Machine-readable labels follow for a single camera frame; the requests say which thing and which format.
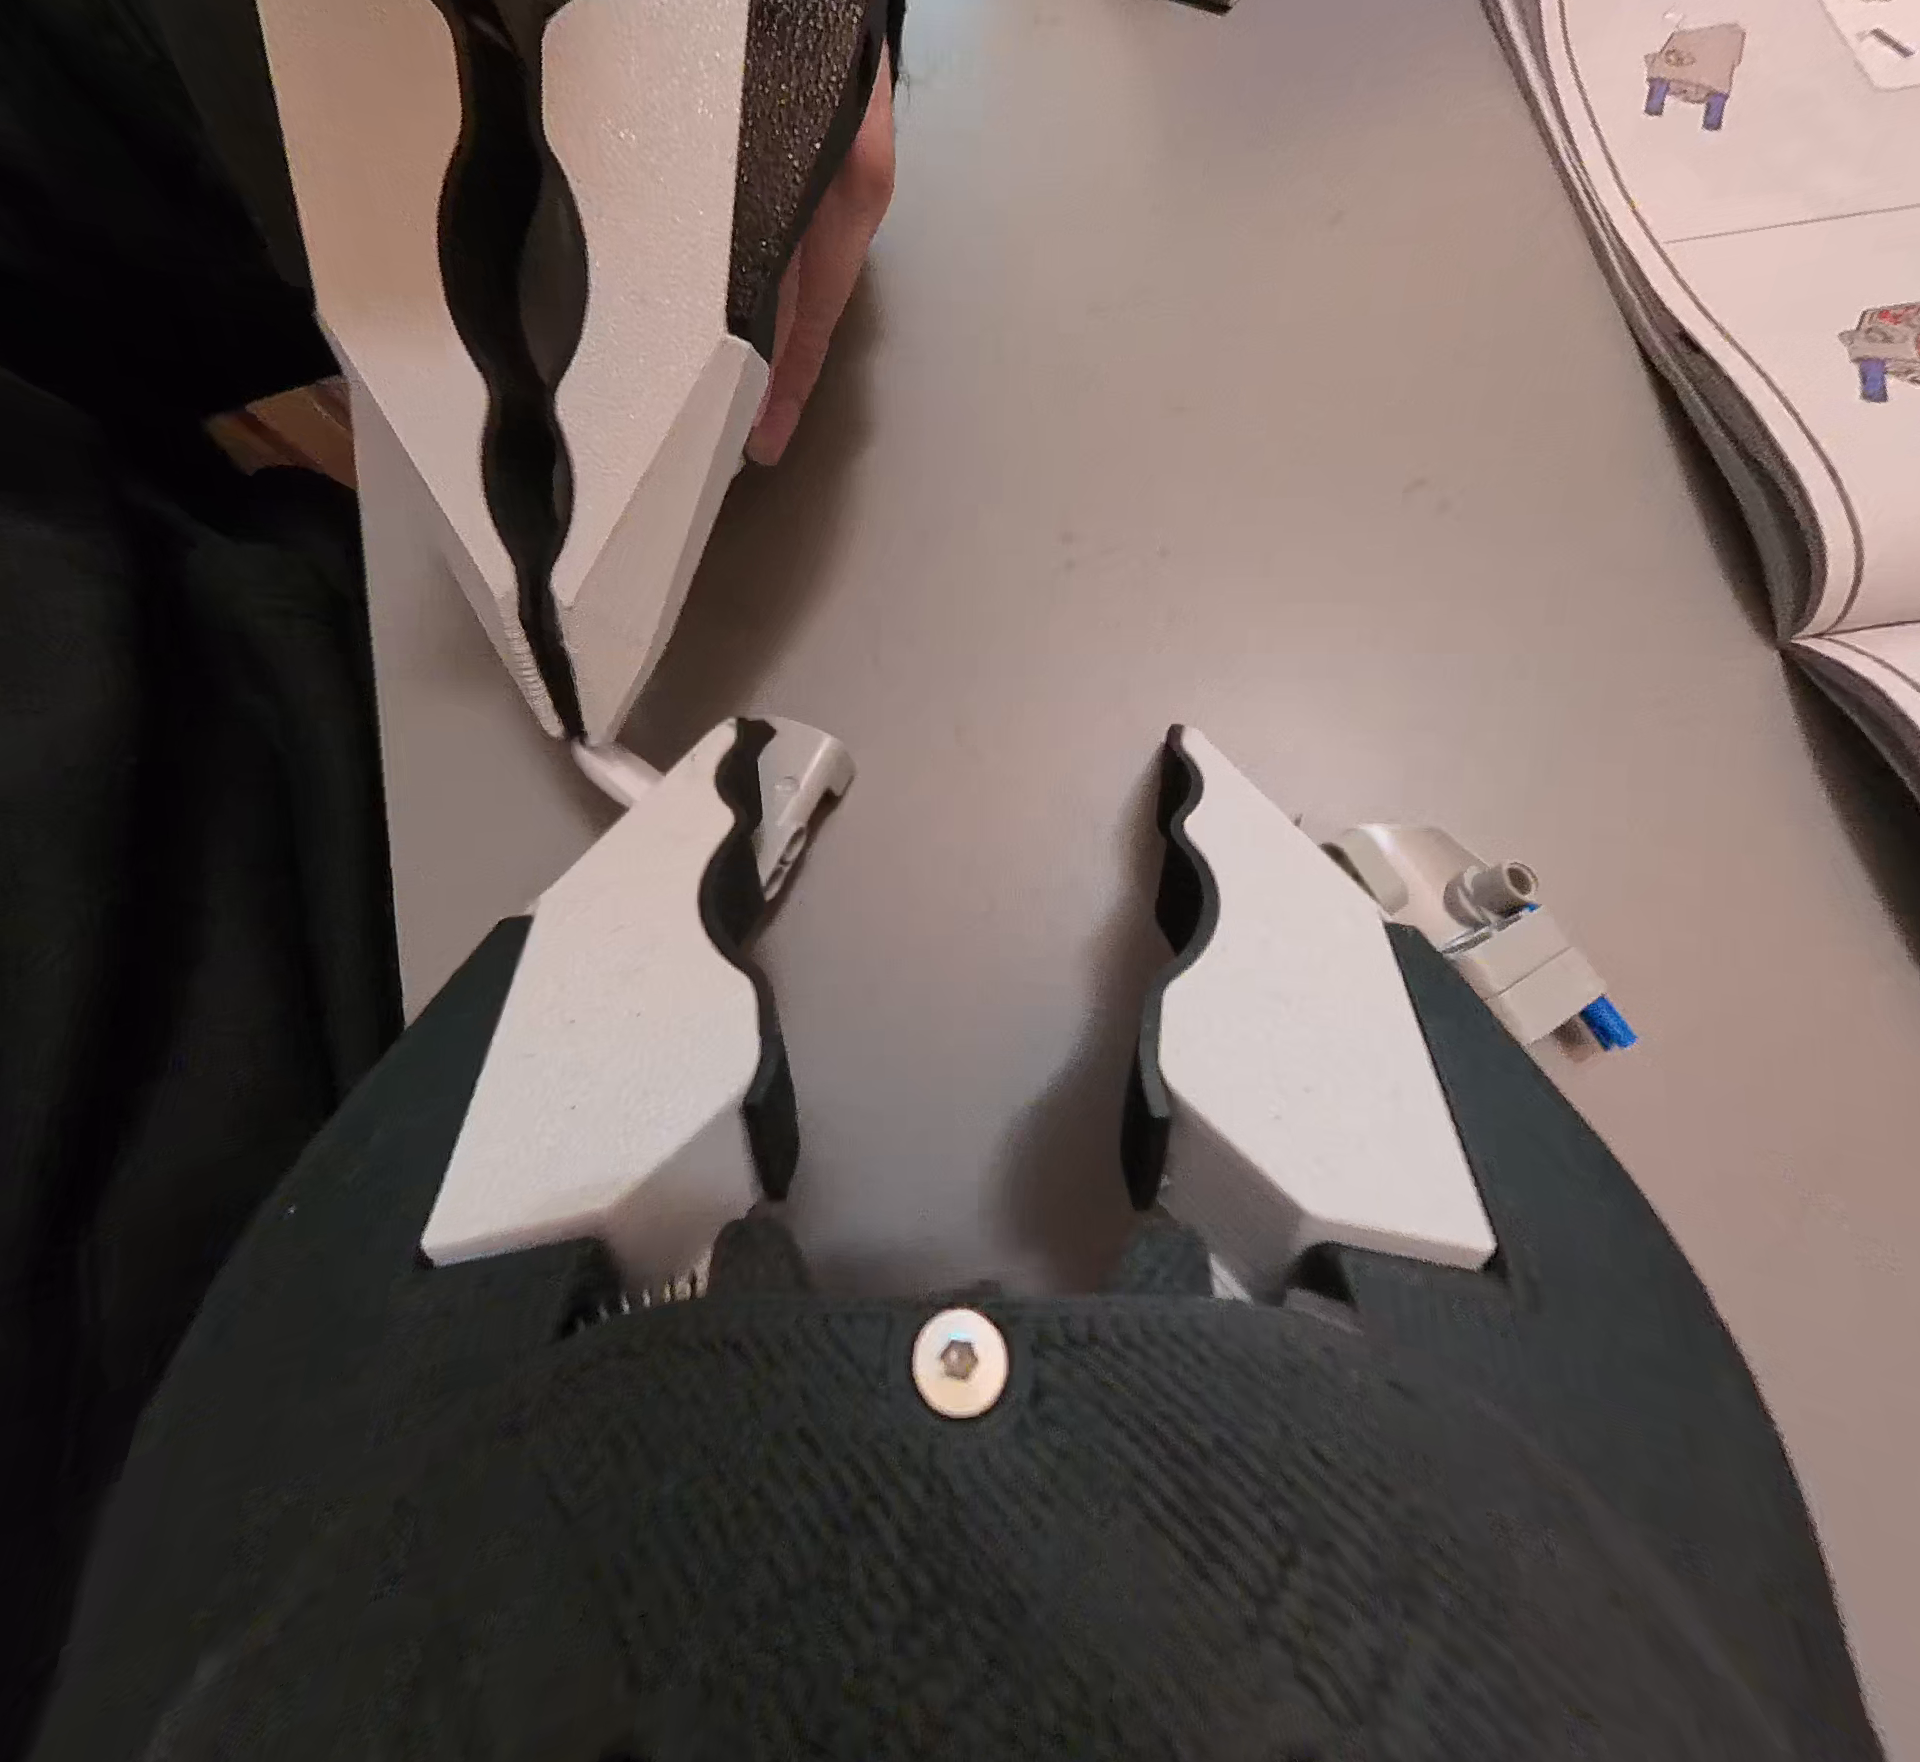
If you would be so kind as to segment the grey panel assembly blue pin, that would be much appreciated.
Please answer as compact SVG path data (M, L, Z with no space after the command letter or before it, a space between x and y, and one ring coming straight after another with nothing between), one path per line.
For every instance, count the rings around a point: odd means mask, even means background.
M1380 916L1418 931L1523 1047L1617 1054L1639 1042L1608 984L1546 908L1540 873L1449 831L1364 823L1324 845Z

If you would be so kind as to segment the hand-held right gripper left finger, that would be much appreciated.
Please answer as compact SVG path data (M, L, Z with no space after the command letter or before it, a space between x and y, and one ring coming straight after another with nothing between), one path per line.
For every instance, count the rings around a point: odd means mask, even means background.
M794 1086L745 954L775 737L715 728L536 897L422 1230L435 1267L593 1243L617 1269L697 1269L785 1192Z

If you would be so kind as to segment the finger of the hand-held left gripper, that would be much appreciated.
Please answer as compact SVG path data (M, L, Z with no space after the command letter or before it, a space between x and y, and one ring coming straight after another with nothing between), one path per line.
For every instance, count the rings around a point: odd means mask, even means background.
M554 570L573 472L527 318L558 172L498 0L254 0L317 318L538 724L588 726Z
M541 3L542 131L588 262L551 596L602 746L659 667L768 381L729 324L750 0Z

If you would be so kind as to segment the person's black hoodie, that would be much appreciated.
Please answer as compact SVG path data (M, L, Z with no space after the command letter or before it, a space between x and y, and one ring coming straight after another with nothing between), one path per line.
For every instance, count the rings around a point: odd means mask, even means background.
M399 1028L350 488L252 0L3 0L4 1758L135 1424Z

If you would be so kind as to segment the small grey connector brick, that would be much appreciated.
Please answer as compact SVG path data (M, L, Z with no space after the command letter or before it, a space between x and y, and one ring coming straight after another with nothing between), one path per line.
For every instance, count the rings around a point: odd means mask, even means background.
M760 821L753 834L765 903L794 880L816 828L848 795L853 762L846 743L789 718L768 718L773 730L758 755Z

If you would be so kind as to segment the person's left hand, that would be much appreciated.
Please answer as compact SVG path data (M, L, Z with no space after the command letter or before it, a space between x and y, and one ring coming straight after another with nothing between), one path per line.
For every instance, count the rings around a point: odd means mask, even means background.
M770 380L745 453L766 468L790 446L829 361L871 244L898 191L896 76L880 52L873 91L846 162L781 281Z

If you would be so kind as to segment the grey desk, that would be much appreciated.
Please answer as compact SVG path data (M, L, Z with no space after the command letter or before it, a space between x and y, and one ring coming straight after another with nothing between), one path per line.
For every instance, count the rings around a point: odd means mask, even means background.
M1478 0L909 0L898 195L633 714L852 748L757 954L837 1294L1097 1282L1198 726L1319 832L1534 864L1917 1758L1917 806L1775 654Z

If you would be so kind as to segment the brick instruction booklet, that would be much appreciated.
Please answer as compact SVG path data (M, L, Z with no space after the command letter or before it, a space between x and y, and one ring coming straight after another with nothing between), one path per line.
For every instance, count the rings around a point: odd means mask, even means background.
M1480 0L1786 656L1919 790L1919 0Z

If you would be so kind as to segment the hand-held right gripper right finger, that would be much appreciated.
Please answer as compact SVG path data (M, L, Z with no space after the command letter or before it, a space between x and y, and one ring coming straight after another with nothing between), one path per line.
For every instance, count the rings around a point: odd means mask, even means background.
M1385 920L1201 730L1160 753L1156 925L1121 1171L1229 1299L1324 1250L1480 1274L1496 1236Z

